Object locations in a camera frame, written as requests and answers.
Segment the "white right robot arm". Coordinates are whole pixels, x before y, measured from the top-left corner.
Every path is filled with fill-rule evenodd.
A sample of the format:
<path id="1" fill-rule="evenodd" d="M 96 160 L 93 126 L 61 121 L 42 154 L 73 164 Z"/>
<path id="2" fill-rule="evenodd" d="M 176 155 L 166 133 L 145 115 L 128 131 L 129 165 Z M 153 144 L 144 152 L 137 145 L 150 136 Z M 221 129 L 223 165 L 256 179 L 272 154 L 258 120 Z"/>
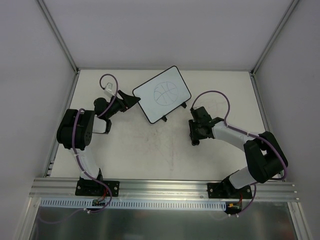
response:
<path id="1" fill-rule="evenodd" d="M 216 139 L 244 152 L 246 167 L 227 176 L 216 187 L 216 191 L 235 198 L 243 187 L 263 184 L 288 167 L 288 160 L 271 132 L 254 135 L 228 126 L 223 118 L 212 118 L 203 106 L 191 108 L 190 113 L 193 119 L 188 124 L 193 146 L 199 145 L 204 139 Z"/>

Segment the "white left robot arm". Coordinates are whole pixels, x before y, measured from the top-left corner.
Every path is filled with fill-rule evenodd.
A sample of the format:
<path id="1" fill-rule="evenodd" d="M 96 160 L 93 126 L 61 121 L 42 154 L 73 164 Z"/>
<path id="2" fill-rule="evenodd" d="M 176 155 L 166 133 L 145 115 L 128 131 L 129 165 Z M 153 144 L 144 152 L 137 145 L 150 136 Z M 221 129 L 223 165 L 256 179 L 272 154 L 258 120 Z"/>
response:
<path id="1" fill-rule="evenodd" d="M 119 96 L 113 95 L 110 101 L 103 97 L 95 99 L 93 110 L 67 109 L 56 134 L 57 142 L 73 154 L 80 179 L 88 181 L 87 189 L 93 195 L 101 194 L 105 188 L 101 169 L 89 149 L 93 134 L 107 135 L 112 127 L 110 118 L 126 112 L 141 100 L 121 90 L 117 93 Z"/>

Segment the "small black-framed whiteboard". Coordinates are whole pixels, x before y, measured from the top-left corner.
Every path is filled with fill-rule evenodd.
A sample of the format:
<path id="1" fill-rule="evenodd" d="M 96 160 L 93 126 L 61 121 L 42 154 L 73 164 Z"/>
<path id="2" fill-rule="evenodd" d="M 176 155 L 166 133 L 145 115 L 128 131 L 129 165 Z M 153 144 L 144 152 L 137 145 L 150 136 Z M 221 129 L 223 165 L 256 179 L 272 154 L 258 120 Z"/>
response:
<path id="1" fill-rule="evenodd" d="M 167 115 L 178 107 L 186 108 L 192 94 L 177 66 L 162 71 L 132 90 L 150 124 L 167 120 Z"/>

